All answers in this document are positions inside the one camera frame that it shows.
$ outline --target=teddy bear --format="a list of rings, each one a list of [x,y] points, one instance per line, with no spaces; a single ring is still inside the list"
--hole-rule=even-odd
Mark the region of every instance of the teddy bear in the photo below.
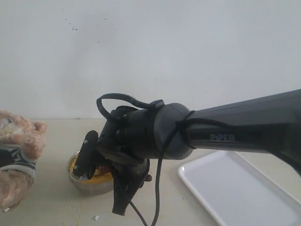
[[[47,124],[0,111],[0,211],[17,207],[35,178]]]

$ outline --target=beige table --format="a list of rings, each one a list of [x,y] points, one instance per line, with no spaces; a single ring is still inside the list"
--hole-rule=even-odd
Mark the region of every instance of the beige table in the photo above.
[[[131,207],[126,216],[111,213],[113,193],[97,197],[82,197],[69,182],[66,163],[77,151],[85,134],[100,132],[105,120],[48,120],[47,142],[37,164],[37,179],[21,205],[15,211],[0,215],[1,226],[140,226],[142,223]],[[158,226],[216,226],[216,222],[179,179],[177,170],[185,162],[208,154],[196,150],[183,161],[164,161],[160,183],[161,209]],[[271,155],[243,155],[275,182],[301,200],[301,178],[286,164]],[[155,176],[156,161],[151,161]],[[150,224],[155,210],[154,181],[146,183],[133,199]]]

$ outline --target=black robotic arm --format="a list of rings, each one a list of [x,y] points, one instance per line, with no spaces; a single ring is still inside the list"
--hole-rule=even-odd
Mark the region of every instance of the black robotic arm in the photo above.
[[[103,99],[127,101],[136,108],[120,106],[108,113]],[[158,159],[157,190],[162,160],[182,160],[199,148],[270,153],[301,172],[301,89],[200,111],[163,100],[146,104],[123,94],[103,95],[97,107],[107,122],[91,155],[78,162],[110,167],[112,212],[119,215],[129,204],[135,208],[131,199],[148,175],[149,159]],[[82,172],[91,171],[87,165]]]

